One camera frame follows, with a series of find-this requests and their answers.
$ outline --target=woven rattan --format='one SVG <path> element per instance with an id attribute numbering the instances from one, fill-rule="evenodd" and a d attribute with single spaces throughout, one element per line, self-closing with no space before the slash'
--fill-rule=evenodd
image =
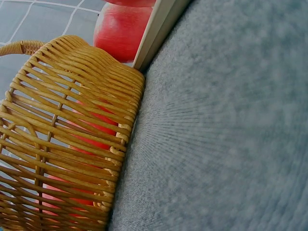
<path id="1" fill-rule="evenodd" d="M 77 36 L 0 48 L 0 56 L 10 53 L 32 56 L 0 106 L 0 226 L 102 231 L 143 92 L 142 74 Z"/>

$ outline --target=gray rug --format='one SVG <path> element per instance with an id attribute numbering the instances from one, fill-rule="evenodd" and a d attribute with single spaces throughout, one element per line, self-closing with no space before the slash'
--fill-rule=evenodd
<path id="1" fill-rule="evenodd" d="M 146 73 L 110 231 L 308 230 L 307 12 L 191 4 Z"/>

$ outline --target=white baseboard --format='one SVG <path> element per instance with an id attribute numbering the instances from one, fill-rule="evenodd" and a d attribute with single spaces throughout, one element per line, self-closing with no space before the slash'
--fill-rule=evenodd
<path id="1" fill-rule="evenodd" d="M 144 31 L 133 67 L 143 71 L 191 0 L 157 0 Z"/>

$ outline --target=red object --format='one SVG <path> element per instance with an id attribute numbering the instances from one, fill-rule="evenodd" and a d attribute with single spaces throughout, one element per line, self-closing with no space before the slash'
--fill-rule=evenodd
<path id="1" fill-rule="evenodd" d="M 106 2 L 132 7 L 151 7 L 155 5 L 156 0 L 105 0 Z"/>
<path id="2" fill-rule="evenodd" d="M 99 107 L 101 108 L 101 110 L 110 113 L 110 111 L 108 111 L 106 108 L 101 107 L 101 106 L 99 106 Z M 109 119 L 109 118 L 107 118 L 107 117 L 105 117 L 105 116 L 102 116 L 102 115 L 97 114 L 97 113 L 92 113 L 92 115 L 94 115 L 95 117 L 97 117 L 98 119 L 100 119 L 101 121 L 103 121 L 103 122 L 105 122 L 105 123 L 118 126 L 118 123 L 117 123 L 117 122 L 114 122 L 114 121 L 112 121 L 111 119 Z M 111 129 L 109 129 L 109 128 L 105 128 L 105 127 L 103 127 L 103 126 L 96 125 L 96 124 L 93 124 L 93 123 L 90 123 L 90 122 L 87 122 L 87 121 L 84 121 L 84 122 L 85 122 L 86 124 L 91 125 L 92 127 L 97 128 L 97 129 L 100 130 L 100 131 L 103 131 L 103 132 L 105 132 L 105 133 L 107 133 L 107 134 L 110 134 L 110 135 L 112 135 L 112 136 L 116 136 L 116 131 L 113 131 L 113 130 L 111 130 Z M 68 123 L 69 123 L 69 124 L 72 124 L 72 125 L 74 125 L 74 126 L 80 127 L 79 125 L 76 125 L 76 124 L 74 124 L 74 123 L 72 123 L 72 122 L 70 122 L 70 121 L 68 121 Z M 98 142 L 98 141 L 93 141 L 93 140 L 90 140 L 90 139 L 87 139 L 87 138 L 84 138 L 84 137 L 80 137 L 80 136 L 75 136 L 75 137 L 77 137 L 78 139 L 80 139 L 80 140 L 82 140 L 82 141 L 85 141 L 85 142 L 87 142 L 87 143 L 90 143 L 90 144 L 92 144 L 92 145 L 94 145 L 94 146 L 96 146 L 96 147 L 100 147 L 100 148 L 102 148 L 102 149 L 108 150 L 108 149 L 110 148 L 109 145 L 104 144 L 104 143 L 101 143 L 101 142 Z M 74 149 L 74 150 L 77 150 L 77 151 L 79 151 L 79 152 L 85 153 L 85 154 L 91 154 L 91 153 L 89 153 L 89 152 L 87 152 L 87 151 L 81 150 L 81 149 L 76 148 L 76 147 L 70 146 L 70 148 L 72 148 L 72 149 Z"/>
<path id="3" fill-rule="evenodd" d="M 151 12 L 151 7 L 105 4 L 95 26 L 94 46 L 122 63 L 132 62 Z"/>
<path id="4" fill-rule="evenodd" d="M 48 178 L 54 179 L 54 180 L 65 181 L 65 180 L 63 180 L 63 179 L 60 179 L 60 178 L 58 178 L 58 177 L 54 177 L 54 176 L 51 176 L 51 175 L 49 175 Z M 50 185 L 48 185 L 48 184 L 46 184 L 46 188 L 47 188 L 47 189 L 51 189 L 51 190 L 55 190 L 55 191 L 61 191 L 61 192 L 63 192 L 62 190 L 60 190 L 60 189 L 58 189 L 58 188 L 55 188 L 55 187 L 52 187 L 52 186 L 50 186 Z M 82 190 L 82 189 L 76 189 L 76 190 L 81 191 L 81 192 L 84 192 L 84 193 L 91 193 L 91 192 L 89 192 L 89 191 Z M 53 196 L 50 196 L 50 195 L 45 194 L 45 193 L 42 193 L 42 197 L 43 197 L 43 198 L 46 198 L 46 199 L 55 200 L 55 201 L 61 201 L 60 199 L 58 199 L 58 198 L 56 198 L 56 197 L 53 197 Z M 72 198 L 72 200 L 75 200 L 75 201 L 77 201 L 77 202 L 79 202 L 79 203 L 81 203 L 81 204 L 84 204 L 84 205 L 93 205 L 93 201 L 90 201 L 90 200 L 76 199 L 76 198 Z M 48 204 L 48 203 L 46 203 L 46 202 L 42 202 L 42 205 L 47 206 L 47 207 L 49 207 L 49 208 L 58 208 L 57 206 Z M 43 210 L 43 212 L 46 213 L 46 214 L 49 214 L 49 215 L 56 215 L 55 213 L 50 212 L 50 211 L 47 211 L 47 210 Z"/>

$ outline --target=carpet texture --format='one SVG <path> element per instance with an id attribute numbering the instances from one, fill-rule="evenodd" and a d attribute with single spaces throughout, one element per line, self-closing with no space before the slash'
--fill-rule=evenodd
<path id="1" fill-rule="evenodd" d="M 146 73 L 110 231 L 308 230 L 307 12 L 192 2 Z"/>

